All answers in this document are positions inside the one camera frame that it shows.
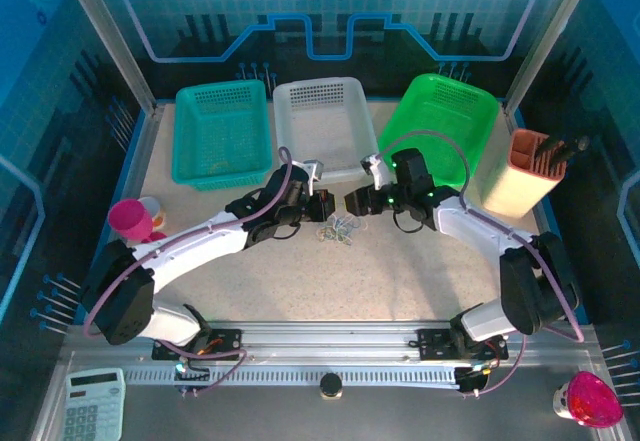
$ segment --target teal basket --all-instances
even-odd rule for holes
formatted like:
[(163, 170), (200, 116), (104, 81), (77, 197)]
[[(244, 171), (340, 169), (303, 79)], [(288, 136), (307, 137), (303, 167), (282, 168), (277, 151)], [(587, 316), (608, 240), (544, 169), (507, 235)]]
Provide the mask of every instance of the teal basket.
[(200, 191), (260, 184), (272, 161), (262, 81), (178, 92), (171, 170), (176, 183)]

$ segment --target calculator display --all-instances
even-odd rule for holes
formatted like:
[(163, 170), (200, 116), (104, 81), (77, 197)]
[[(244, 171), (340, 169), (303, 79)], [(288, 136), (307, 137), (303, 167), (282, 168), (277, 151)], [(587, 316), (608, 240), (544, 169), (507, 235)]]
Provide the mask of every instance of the calculator display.
[(116, 373), (96, 374), (93, 376), (71, 378), (71, 386), (84, 386), (85, 384), (107, 383), (117, 380), (118, 375)]

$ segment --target white basket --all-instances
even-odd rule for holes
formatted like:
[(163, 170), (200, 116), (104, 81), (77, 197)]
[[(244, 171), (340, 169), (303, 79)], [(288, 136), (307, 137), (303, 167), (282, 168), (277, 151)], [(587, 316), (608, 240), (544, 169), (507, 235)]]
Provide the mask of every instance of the white basket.
[(360, 81), (324, 78), (282, 84), (273, 91), (278, 146), (293, 159), (324, 164), (320, 184), (366, 178), (360, 165), (378, 152)]

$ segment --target mounting plate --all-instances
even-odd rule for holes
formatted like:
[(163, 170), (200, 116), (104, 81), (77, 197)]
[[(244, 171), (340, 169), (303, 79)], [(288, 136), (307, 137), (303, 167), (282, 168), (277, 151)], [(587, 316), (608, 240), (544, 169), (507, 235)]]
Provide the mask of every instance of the mounting plate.
[[(418, 329), (416, 330), (416, 334), (418, 335), (418, 340), (409, 341), (409, 347), (418, 348), (420, 361), (461, 359), (461, 355), (451, 338), (451, 331), (449, 329)], [(501, 360), (509, 359), (507, 345), (504, 343), (504, 347), (500, 347), (499, 343), (501, 341), (504, 342), (502, 336), (494, 336), (487, 340), (487, 342), (490, 342), (493, 347), (495, 347)], [(485, 343), (480, 343), (479, 351), (474, 353), (471, 359), (489, 361), (495, 357), (496, 354), (490, 346)]]
[[(222, 342), (213, 346), (211, 351), (207, 354), (224, 353), (227, 351), (233, 351), (242, 347), (242, 331), (240, 329), (212, 329), (209, 334), (208, 343), (221, 339)], [(236, 361), (240, 356), (232, 354), (219, 358), (220, 361)], [(174, 353), (169, 348), (166, 348), (160, 343), (153, 343), (153, 350), (151, 351), (151, 359), (154, 361), (177, 361), (180, 355)]]

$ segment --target green basket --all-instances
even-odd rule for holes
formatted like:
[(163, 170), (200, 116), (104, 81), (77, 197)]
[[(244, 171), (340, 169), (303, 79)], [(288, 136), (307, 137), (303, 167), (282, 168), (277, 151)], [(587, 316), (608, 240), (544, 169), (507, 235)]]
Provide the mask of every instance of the green basket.
[(271, 169), (264, 83), (231, 81), (176, 96), (171, 174), (200, 191), (260, 184)]
[[(417, 129), (431, 129), (449, 136), (464, 151), (471, 175), (476, 171), (489, 140), (499, 103), (492, 95), (468, 84), (437, 74), (415, 78), (398, 104), (378, 140), (382, 151), (400, 136)], [(464, 183), (464, 165), (455, 150), (433, 136), (413, 136), (384, 157), (391, 167), (391, 155), (418, 148), (436, 186)]]

